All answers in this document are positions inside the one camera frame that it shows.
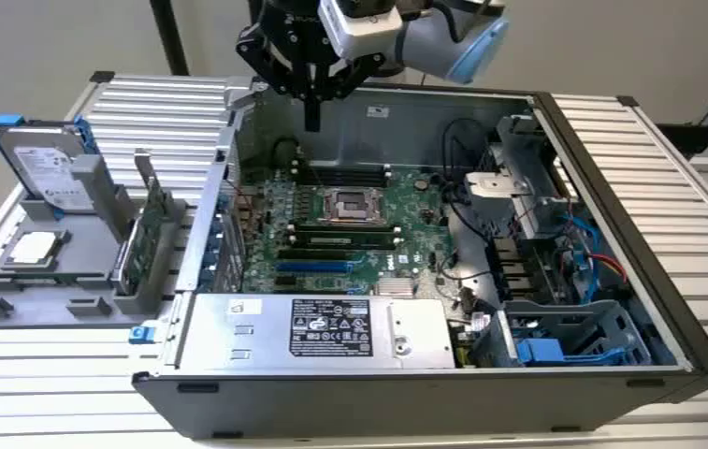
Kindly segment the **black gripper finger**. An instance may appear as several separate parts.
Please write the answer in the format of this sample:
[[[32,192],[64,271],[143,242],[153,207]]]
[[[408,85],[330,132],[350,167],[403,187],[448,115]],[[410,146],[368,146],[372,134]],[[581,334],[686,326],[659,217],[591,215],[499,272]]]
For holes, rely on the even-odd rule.
[[[366,78],[375,74],[384,64],[382,53],[367,54],[355,58],[346,66],[330,74],[330,65],[315,66],[312,85],[312,131],[320,128],[320,104],[324,101],[343,99],[362,84]]]
[[[312,94],[308,64],[287,61],[265,39],[257,25],[245,27],[237,37],[236,52],[278,94],[303,102],[304,130],[312,132]]]

